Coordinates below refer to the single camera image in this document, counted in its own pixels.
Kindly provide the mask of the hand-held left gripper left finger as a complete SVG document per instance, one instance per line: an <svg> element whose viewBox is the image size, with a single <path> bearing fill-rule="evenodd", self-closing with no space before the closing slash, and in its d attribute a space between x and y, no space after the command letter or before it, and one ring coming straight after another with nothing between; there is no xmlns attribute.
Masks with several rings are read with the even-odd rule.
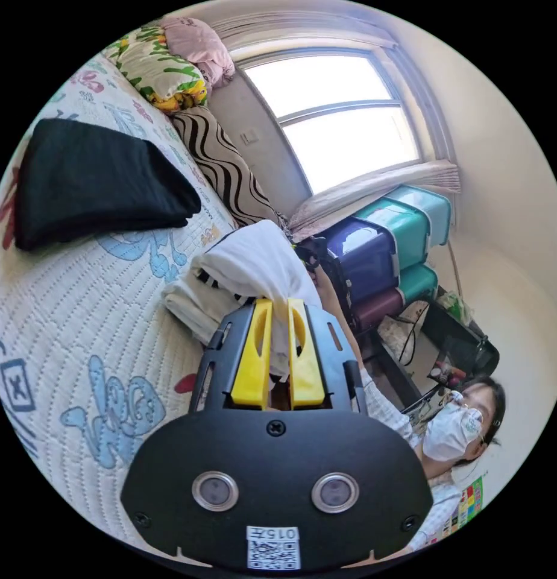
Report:
<svg viewBox="0 0 557 579"><path fill-rule="evenodd" d="M269 398L272 301L256 300L231 389L232 402L240 407L266 410Z"/></svg>

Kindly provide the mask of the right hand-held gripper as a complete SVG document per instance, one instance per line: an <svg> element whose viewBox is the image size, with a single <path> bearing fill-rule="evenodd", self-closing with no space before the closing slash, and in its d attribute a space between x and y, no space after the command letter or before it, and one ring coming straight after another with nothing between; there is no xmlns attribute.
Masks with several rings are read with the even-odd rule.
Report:
<svg viewBox="0 0 557 579"><path fill-rule="evenodd" d="M332 282L338 281L338 257L322 236L310 236L294 245L294 251L307 272L314 273L320 266Z"/></svg>

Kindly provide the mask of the person's right hand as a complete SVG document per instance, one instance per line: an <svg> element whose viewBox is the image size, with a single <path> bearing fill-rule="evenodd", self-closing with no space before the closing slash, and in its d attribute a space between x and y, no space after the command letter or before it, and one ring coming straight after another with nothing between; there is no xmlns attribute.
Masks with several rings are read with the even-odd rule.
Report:
<svg viewBox="0 0 557 579"><path fill-rule="evenodd" d="M323 310L335 317L342 315L338 295L323 268L320 265L317 265L313 271L309 272L309 276L320 297Z"/></svg>

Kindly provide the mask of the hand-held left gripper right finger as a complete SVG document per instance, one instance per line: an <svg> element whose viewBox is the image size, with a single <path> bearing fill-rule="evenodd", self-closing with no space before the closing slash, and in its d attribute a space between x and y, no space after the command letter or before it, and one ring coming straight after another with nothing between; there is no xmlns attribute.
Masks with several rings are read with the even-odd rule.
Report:
<svg viewBox="0 0 557 579"><path fill-rule="evenodd" d="M292 410L320 407L325 390L310 318L300 299L288 299L289 384Z"/></svg>

